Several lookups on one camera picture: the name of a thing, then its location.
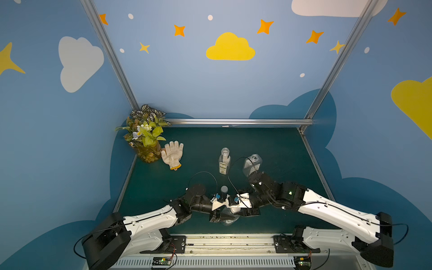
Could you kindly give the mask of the right side table rail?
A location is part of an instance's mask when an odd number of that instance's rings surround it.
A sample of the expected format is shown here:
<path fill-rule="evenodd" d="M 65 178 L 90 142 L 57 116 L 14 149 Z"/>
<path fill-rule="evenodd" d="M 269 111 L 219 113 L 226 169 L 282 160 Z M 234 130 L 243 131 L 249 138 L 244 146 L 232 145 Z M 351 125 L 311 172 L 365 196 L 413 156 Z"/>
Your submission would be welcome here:
<path fill-rule="evenodd" d="M 298 128 L 298 132 L 300 134 L 302 142 L 304 143 L 304 146 L 305 146 L 305 148 L 306 148 L 306 150 L 308 152 L 308 155 L 309 155 L 309 157 L 311 159 L 311 162 L 312 162 L 312 164 L 313 164 L 313 166 L 314 166 L 314 168 L 315 168 L 315 170 L 317 172 L 317 175 L 318 175 L 318 177 L 319 177 L 319 179 L 321 181 L 321 184 L 323 185 L 323 188 L 324 188 L 324 190 L 325 190 L 325 192 L 327 194 L 327 197 L 330 200 L 334 201 L 335 198 L 333 196 L 333 193 L 331 192 L 331 189 L 330 189 L 330 187 L 329 187 L 329 185 L 328 185 L 328 183 L 327 183 L 327 181 L 325 179 L 325 176 L 324 176 L 324 174 L 323 174 L 323 172 L 322 172 L 322 170 L 321 170 L 321 168 L 319 166 L 319 163 L 318 163 L 318 161 L 317 161 L 317 159 L 316 159 L 316 157 L 315 157 L 315 155 L 313 153 L 313 150 L 312 150 L 312 148 L 311 148 L 311 146 L 310 146 L 310 144 L 309 144 L 309 142 L 308 142 L 308 140 L 307 140 L 307 138 L 306 138 L 306 136 L 304 134 L 305 130 L 306 130 L 306 126 L 300 126 Z"/>

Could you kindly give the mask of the square clear plastic bottle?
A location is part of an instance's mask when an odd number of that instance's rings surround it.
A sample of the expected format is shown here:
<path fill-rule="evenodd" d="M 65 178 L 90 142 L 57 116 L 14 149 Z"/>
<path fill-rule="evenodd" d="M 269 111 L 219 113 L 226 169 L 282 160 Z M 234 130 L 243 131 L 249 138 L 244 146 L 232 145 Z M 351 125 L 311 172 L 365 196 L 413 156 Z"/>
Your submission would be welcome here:
<path fill-rule="evenodd" d="M 262 165 L 262 158 L 258 154 L 253 154 L 245 159 L 243 173 L 249 177 L 253 173 L 257 173 Z"/>

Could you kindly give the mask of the circuit board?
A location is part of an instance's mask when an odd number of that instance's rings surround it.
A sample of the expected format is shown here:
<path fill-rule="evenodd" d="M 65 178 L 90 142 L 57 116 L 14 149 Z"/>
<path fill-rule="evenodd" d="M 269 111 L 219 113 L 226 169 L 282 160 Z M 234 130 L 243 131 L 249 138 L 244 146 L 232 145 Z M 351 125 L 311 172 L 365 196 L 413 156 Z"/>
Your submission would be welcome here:
<path fill-rule="evenodd" d="M 169 257 L 153 257 L 152 266 L 169 267 L 173 263 L 173 259 Z"/>
<path fill-rule="evenodd" d="M 294 258 L 294 269 L 295 270 L 310 270 L 312 266 L 312 262 L 310 257 L 296 256 Z"/>

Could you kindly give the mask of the artificial potted plant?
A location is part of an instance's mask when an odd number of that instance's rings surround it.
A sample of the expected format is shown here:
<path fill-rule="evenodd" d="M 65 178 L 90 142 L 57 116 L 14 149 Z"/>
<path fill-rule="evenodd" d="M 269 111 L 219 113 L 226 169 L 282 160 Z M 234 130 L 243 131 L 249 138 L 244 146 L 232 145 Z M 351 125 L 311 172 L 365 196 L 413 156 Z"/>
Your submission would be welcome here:
<path fill-rule="evenodd" d="M 161 159 L 161 141 L 163 128 L 172 124 L 165 119 L 166 113 L 145 104 L 134 110 L 126 120 L 124 126 L 116 127 L 116 131 L 123 130 L 123 136 L 136 155 L 145 163 L 154 163 Z"/>

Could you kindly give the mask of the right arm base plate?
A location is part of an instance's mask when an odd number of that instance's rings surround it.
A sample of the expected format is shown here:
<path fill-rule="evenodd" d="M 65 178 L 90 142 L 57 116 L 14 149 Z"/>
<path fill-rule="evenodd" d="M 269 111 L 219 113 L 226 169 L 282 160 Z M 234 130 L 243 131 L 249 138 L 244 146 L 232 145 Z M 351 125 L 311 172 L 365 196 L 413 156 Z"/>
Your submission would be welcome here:
<path fill-rule="evenodd" d="M 273 236 L 273 243 L 276 253 L 278 254 L 288 254 L 288 253 L 320 253 L 320 249 L 312 249 L 299 240 L 298 237 L 291 239 L 291 236 L 285 234 L 279 234 Z"/>

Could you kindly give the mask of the right circuit board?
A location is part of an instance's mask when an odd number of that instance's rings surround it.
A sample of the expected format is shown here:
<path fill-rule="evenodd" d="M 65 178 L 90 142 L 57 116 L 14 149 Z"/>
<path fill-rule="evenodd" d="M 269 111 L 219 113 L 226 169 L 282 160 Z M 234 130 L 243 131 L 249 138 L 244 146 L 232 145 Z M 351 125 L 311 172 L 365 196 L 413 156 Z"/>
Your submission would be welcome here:
<path fill-rule="evenodd" d="M 310 270 L 312 266 L 312 262 L 310 257 L 296 256 L 294 258 L 294 269 L 295 270 Z"/>

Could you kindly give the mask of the left circuit board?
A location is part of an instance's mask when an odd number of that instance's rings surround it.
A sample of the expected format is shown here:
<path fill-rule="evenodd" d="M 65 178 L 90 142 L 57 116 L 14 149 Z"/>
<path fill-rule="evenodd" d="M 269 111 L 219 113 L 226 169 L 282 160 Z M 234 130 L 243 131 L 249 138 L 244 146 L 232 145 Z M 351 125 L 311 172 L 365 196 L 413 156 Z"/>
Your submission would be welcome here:
<path fill-rule="evenodd" d="M 169 257 L 153 257 L 152 266 L 169 267 L 173 263 L 173 259 Z"/>

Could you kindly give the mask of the aluminium back rail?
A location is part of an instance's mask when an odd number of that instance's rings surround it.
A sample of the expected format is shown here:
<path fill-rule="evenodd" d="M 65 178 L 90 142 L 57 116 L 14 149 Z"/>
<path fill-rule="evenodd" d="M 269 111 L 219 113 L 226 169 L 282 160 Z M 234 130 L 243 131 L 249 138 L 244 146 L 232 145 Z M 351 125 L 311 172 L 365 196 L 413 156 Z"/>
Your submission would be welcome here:
<path fill-rule="evenodd" d="M 201 126 L 311 126 L 311 119 L 181 119 L 168 118 L 173 125 L 201 125 Z"/>

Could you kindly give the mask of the white knitted work glove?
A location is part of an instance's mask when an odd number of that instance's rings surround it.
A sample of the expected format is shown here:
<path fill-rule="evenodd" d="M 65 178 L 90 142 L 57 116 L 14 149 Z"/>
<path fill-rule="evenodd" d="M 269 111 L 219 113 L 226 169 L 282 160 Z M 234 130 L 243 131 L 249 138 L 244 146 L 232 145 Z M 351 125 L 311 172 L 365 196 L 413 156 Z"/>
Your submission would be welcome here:
<path fill-rule="evenodd" d="M 180 160 L 183 156 L 183 148 L 183 143 L 170 141 L 161 150 L 162 160 L 165 164 L 169 165 L 171 171 L 176 171 L 182 166 Z"/>

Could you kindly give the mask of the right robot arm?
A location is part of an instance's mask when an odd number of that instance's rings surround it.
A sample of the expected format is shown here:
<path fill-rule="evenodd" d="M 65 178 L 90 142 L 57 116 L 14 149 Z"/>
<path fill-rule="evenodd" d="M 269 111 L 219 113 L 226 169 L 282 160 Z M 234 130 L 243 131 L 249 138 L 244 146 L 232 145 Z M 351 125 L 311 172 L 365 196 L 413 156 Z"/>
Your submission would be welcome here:
<path fill-rule="evenodd" d="M 298 226 L 292 234 L 293 249 L 335 249 L 359 254 L 380 267 L 394 265 L 393 220 L 385 212 L 364 213 L 325 198 L 295 182 L 278 183 L 264 172 L 253 173 L 248 182 L 252 193 L 238 195 L 240 205 L 256 210 L 272 205 L 321 219 L 336 229 L 320 231 Z"/>

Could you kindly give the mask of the round clear plastic bottle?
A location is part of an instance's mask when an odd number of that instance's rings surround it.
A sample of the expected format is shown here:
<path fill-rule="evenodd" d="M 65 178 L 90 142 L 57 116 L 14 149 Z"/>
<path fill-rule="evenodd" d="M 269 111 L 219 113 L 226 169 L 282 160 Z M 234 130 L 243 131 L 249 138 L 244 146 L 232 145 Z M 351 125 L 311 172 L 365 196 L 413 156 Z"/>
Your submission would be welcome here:
<path fill-rule="evenodd" d="M 224 208 L 220 213 L 222 224 L 225 226 L 230 226 L 236 222 L 240 216 L 238 214 L 233 214 L 230 208 Z"/>

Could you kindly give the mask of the right aluminium frame post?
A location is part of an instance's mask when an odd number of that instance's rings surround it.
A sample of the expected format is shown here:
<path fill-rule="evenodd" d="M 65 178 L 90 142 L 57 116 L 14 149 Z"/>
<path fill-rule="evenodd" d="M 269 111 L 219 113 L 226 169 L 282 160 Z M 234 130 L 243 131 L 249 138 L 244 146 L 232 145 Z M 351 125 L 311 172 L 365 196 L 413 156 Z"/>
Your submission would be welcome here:
<path fill-rule="evenodd" d="M 352 31 L 350 32 L 346 40 L 345 46 L 342 48 L 342 51 L 339 53 L 338 57 L 336 58 L 332 69 L 330 70 L 328 76 L 324 81 L 324 84 L 319 89 L 318 94 L 316 95 L 310 108 L 308 109 L 304 118 L 305 120 L 308 120 L 309 122 L 312 121 L 314 115 L 318 111 L 320 105 L 324 101 L 330 88 L 336 81 L 336 78 L 338 77 L 343 66 L 345 65 L 346 61 L 351 55 L 351 52 L 353 51 L 359 39 L 361 38 L 361 35 L 367 28 L 370 20 L 373 17 L 374 10 L 377 7 L 378 3 L 379 3 L 378 0 L 371 0 L 366 2 L 363 11 L 361 12 L 358 20 L 356 21 Z"/>

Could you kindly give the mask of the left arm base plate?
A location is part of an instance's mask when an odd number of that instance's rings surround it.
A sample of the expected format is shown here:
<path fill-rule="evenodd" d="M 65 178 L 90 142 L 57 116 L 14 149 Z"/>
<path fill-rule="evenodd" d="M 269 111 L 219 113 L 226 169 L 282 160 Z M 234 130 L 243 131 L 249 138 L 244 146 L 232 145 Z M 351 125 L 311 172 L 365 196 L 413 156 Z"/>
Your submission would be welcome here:
<path fill-rule="evenodd" d="M 140 254 L 168 254 L 175 252 L 176 254 L 184 254 L 186 248 L 187 237 L 184 235 L 171 236 L 163 240 L 161 246 L 152 251 L 141 251 Z"/>

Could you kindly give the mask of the left aluminium frame post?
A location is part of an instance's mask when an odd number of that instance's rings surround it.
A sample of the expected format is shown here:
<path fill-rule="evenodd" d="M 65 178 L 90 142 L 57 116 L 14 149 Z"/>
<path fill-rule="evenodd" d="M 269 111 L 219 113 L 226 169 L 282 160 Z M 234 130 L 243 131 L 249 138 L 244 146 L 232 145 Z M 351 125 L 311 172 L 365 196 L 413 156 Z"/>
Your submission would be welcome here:
<path fill-rule="evenodd" d="M 133 110 L 138 110 L 139 105 L 137 99 L 133 93 L 133 90 L 130 86 L 130 83 L 126 77 L 126 74 L 120 64 L 118 56 L 116 55 L 115 49 L 110 41 L 110 38 L 105 30 L 104 24 L 99 17 L 99 13 L 97 11 L 96 5 L 91 0 L 80 0 L 85 13 L 87 14 L 98 38 L 102 44 L 102 47 L 110 61 L 110 64 L 119 80 L 119 83 L 131 105 Z"/>

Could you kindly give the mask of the table rail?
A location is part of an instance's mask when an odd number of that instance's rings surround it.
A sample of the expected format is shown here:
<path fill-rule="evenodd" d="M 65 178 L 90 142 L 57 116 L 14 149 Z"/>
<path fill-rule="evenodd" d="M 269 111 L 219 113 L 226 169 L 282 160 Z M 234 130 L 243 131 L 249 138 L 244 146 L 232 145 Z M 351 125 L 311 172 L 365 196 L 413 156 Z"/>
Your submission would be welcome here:
<path fill-rule="evenodd" d="M 117 202 L 116 202 L 116 205 L 115 205 L 115 207 L 114 207 L 114 209 L 113 209 L 113 212 L 118 212 L 119 209 L 120 209 L 120 206 L 121 206 L 121 204 L 122 204 L 122 201 L 123 201 L 124 195 L 125 195 L 125 193 L 126 193 L 127 186 L 128 186 L 128 184 L 129 184 L 130 178 L 131 178 L 132 173 L 133 173 L 133 170 L 134 170 L 134 168 L 135 168 L 136 161 L 137 161 L 137 155 L 134 156 L 134 159 L 133 159 L 133 161 L 132 161 L 132 164 L 130 165 L 130 168 L 129 168 L 129 171 L 128 171 L 128 174 L 127 174 L 127 177 L 126 177 L 126 179 L 125 179 L 125 181 L 124 181 L 123 187 L 122 187 L 121 192 L 120 192 L 120 194 L 119 194 L 119 197 L 118 197 L 118 200 L 117 200 Z"/>
<path fill-rule="evenodd" d="M 302 142 L 304 143 L 304 146 L 305 146 L 305 148 L 306 148 L 306 150 L 308 152 L 308 155 L 309 155 L 309 157 L 311 159 L 311 162 L 312 162 L 312 164 L 313 164 L 313 166 L 314 166 L 314 168 L 315 168 L 315 170 L 317 172 L 317 175 L 318 175 L 318 177 L 319 177 L 319 179 L 321 181 L 321 184 L 323 185 L 323 188 L 324 188 L 324 190 L 325 190 L 325 192 L 327 194 L 327 197 L 330 200 L 334 201 L 335 198 L 333 196 L 333 193 L 331 192 L 331 189 L 330 189 L 330 187 L 329 187 L 329 185 L 328 185 L 328 183 L 327 183 L 327 181 L 325 179 L 325 176 L 324 176 L 324 174 L 323 174 L 323 172 L 322 172 L 322 170 L 321 170 L 321 168 L 319 166 L 319 163 L 318 163 L 318 161 L 317 161 L 317 159 L 316 159 L 316 157 L 315 157 L 315 155 L 313 153 L 313 150 L 312 150 L 312 148 L 311 148 L 311 146 L 310 146 L 310 144 L 309 144 L 309 142 L 308 142 L 308 140 L 307 140 L 307 138 L 306 138 L 306 136 L 304 134 L 305 130 L 306 130 L 306 126 L 300 126 L 298 128 L 298 132 L 300 134 Z"/>

